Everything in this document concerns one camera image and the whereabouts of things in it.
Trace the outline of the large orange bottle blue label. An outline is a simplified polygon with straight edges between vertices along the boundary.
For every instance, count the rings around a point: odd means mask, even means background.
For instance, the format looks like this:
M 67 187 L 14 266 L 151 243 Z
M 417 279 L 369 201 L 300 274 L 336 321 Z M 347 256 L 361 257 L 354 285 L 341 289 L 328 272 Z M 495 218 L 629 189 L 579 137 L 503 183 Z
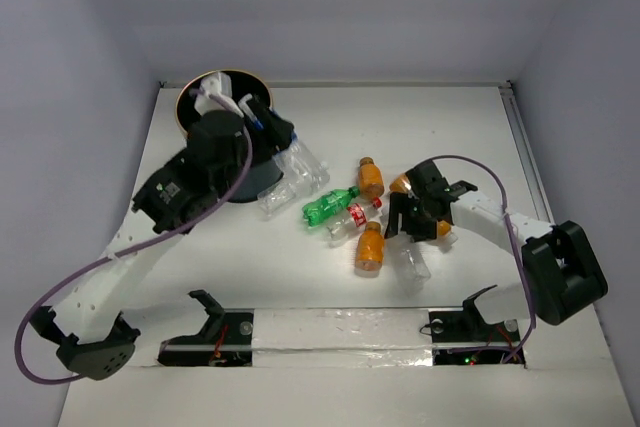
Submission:
M 410 215 L 405 217 L 404 220 L 402 221 L 402 230 L 400 231 L 408 235 L 409 222 L 413 219 L 421 218 L 418 212 L 418 198 L 414 195 L 414 191 L 412 189 L 411 183 L 405 173 L 399 175 L 389 185 L 389 189 L 390 189 L 390 194 L 392 192 L 405 193 L 405 194 L 408 194 L 413 201 L 413 207 L 410 211 Z M 431 240 L 427 242 L 438 242 L 443 245 L 443 249 L 446 249 L 445 244 L 453 243 L 454 241 L 455 241 L 455 236 L 452 233 L 452 226 L 444 220 L 438 220 L 438 238 L 436 240 Z

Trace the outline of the clear plastic bottle unlabelled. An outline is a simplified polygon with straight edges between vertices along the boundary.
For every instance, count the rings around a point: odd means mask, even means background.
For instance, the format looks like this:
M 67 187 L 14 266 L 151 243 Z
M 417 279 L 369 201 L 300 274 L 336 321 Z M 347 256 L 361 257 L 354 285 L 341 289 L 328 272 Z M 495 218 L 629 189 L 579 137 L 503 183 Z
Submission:
M 400 232 L 385 240 L 385 249 L 385 258 L 400 287 L 407 296 L 416 295 L 431 278 L 418 244 L 404 232 Z

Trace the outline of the clear plastic bottle white cap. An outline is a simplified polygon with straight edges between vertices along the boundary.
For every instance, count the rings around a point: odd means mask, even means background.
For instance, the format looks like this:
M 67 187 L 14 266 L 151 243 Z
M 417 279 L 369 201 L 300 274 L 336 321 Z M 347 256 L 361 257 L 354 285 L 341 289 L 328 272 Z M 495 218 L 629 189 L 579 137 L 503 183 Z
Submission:
M 316 193 L 329 179 L 324 162 L 315 166 L 287 165 L 283 177 L 273 187 L 258 195 L 258 206 L 267 216 L 272 216 L 293 202 Z

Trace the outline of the clear bottle blue label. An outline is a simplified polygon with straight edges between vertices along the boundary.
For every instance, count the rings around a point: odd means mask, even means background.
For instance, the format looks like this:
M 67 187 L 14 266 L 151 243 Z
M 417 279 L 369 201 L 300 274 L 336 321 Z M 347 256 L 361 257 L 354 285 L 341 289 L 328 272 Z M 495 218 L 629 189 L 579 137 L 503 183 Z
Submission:
M 245 95 L 239 101 L 239 107 L 243 111 L 243 113 L 251 119 L 253 126 L 257 128 L 258 132 L 262 134 L 262 126 L 247 105 L 247 101 L 252 97 L 257 98 L 252 94 Z M 290 164 L 304 164 L 308 166 L 315 166 L 321 163 L 309 150 L 309 148 L 299 139 L 295 132 L 295 127 L 293 141 L 291 142 L 288 149 L 280 152 L 275 152 L 270 148 L 269 145 L 268 148 L 273 153 L 272 159 L 275 161 L 276 166 L 281 170 L 282 174 L 284 168 Z

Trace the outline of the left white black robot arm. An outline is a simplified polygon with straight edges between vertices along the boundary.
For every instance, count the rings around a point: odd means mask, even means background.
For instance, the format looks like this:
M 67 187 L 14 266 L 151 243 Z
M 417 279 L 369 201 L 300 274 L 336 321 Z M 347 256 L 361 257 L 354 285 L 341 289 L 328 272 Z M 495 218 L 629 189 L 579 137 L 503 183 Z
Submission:
M 104 380 L 135 352 L 138 329 L 122 309 L 142 280 L 184 236 L 235 196 L 256 160 L 266 162 L 296 140 L 292 122 L 251 98 L 243 107 L 221 95 L 189 125 L 184 147 L 151 174 L 101 258 L 45 293 L 19 324 L 16 363 L 35 383 L 22 354 L 26 328 L 56 345 L 69 382 Z

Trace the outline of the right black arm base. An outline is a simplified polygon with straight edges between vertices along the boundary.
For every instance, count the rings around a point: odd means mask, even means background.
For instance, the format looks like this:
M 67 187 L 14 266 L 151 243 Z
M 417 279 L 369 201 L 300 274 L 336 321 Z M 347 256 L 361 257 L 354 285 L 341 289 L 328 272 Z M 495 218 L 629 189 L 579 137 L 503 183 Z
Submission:
M 427 322 L 419 328 L 419 333 L 428 336 L 434 343 L 432 354 L 435 366 L 525 363 L 524 355 L 518 353 L 506 361 L 521 341 L 517 321 L 489 324 L 476 306 L 482 294 L 495 288 L 496 285 L 492 285 L 472 294 L 457 309 L 429 312 Z

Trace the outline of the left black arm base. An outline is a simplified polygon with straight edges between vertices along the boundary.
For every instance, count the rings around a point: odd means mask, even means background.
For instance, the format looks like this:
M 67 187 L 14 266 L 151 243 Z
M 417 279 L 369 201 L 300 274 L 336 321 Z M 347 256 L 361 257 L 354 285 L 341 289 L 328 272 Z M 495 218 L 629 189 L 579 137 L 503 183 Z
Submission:
M 254 311 L 225 310 L 205 290 L 193 290 L 207 315 L 197 333 L 164 340 L 157 362 L 165 367 L 250 367 Z

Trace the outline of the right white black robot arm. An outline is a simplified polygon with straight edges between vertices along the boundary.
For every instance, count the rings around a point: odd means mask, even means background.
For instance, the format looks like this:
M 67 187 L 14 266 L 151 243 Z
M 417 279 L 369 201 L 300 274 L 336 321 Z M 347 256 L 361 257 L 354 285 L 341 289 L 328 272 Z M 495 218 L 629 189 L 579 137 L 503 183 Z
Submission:
M 426 327 L 438 343 L 489 341 L 507 322 L 526 318 L 557 326 L 608 293 L 608 283 L 584 229 L 551 224 L 508 208 L 506 190 L 494 201 L 477 186 L 449 182 L 425 160 L 390 185 L 386 246 L 401 285 L 418 292 L 431 273 L 421 254 L 427 242 L 447 249 L 454 227 L 472 232 L 512 255 L 518 282 L 491 285 L 460 308 L 434 313 Z

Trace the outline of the dark bin with gold rim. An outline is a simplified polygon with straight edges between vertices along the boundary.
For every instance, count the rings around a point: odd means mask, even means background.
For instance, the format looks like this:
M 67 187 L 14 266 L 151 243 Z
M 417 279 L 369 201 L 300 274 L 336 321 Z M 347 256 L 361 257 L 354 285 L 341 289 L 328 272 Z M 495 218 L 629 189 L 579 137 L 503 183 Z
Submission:
M 230 77 L 231 98 L 234 101 L 238 102 L 246 94 L 253 94 L 269 108 L 273 107 L 271 90 L 262 79 L 244 70 L 222 69 L 221 72 Z M 192 91 L 200 87 L 200 83 L 205 77 L 215 73 L 218 73 L 218 70 L 200 74 L 187 82 L 178 95 L 174 115 L 184 137 L 188 136 L 190 126 L 201 117 L 195 107 L 196 94 Z M 250 122 L 247 122 L 247 128 L 250 131 L 253 144 L 252 165 L 243 183 L 231 197 L 231 203 L 255 202 L 261 192 L 272 187 L 283 176 L 272 159 L 273 153 L 269 150 L 264 136 Z

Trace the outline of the small orange bottle upper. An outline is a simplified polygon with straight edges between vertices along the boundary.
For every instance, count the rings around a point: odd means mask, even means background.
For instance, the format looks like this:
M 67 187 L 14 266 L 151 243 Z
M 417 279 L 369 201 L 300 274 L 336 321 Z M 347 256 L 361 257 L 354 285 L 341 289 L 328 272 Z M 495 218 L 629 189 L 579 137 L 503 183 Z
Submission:
M 384 193 L 385 186 L 381 171 L 371 157 L 363 157 L 359 160 L 357 181 L 360 193 L 366 199 L 374 199 Z

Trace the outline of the small orange bottle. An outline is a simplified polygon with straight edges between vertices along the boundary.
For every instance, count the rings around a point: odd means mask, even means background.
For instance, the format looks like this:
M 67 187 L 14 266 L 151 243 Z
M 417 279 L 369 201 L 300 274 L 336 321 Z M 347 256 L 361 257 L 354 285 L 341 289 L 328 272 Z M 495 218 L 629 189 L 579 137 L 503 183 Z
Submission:
M 385 239 L 381 224 L 370 221 L 360 235 L 356 247 L 354 270 L 361 276 L 377 276 L 384 261 Z
M 357 181 L 360 193 L 366 199 L 374 199 L 384 193 L 385 186 L 381 171 L 371 157 L 363 157 L 359 160 Z

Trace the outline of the clear bottle red label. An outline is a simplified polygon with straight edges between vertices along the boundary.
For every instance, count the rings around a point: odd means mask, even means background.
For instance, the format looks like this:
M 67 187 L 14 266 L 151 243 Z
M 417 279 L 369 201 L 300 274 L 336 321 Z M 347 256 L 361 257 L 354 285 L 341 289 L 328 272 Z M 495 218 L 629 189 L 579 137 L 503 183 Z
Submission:
M 374 198 L 369 203 L 354 202 L 350 204 L 333 220 L 329 221 L 326 227 L 329 244 L 339 246 L 354 238 L 369 221 L 378 215 L 381 207 L 382 200 L 380 198 Z

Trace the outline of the small orange bottle lower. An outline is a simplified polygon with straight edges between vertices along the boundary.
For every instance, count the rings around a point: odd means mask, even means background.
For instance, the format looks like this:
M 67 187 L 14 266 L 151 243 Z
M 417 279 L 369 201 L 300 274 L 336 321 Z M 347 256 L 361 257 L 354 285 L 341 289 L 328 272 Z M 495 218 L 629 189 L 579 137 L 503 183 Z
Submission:
M 356 247 L 354 270 L 361 276 L 377 276 L 384 261 L 385 239 L 381 224 L 370 221 L 360 235 Z

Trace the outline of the green plastic bottle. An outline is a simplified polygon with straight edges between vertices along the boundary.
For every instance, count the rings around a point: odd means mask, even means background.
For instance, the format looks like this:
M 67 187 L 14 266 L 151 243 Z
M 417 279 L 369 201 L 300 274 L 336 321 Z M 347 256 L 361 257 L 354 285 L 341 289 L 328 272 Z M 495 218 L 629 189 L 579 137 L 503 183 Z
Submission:
M 345 210 L 360 195 L 360 189 L 334 189 L 302 207 L 302 218 L 309 227 L 316 227 Z

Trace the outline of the silver foil strip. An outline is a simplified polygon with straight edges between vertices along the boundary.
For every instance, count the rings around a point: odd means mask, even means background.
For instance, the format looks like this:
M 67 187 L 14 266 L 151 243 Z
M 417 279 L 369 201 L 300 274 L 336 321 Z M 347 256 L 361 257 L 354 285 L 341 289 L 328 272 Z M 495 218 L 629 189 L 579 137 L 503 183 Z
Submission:
M 426 309 L 260 309 L 252 365 L 259 368 L 430 367 L 420 332 Z

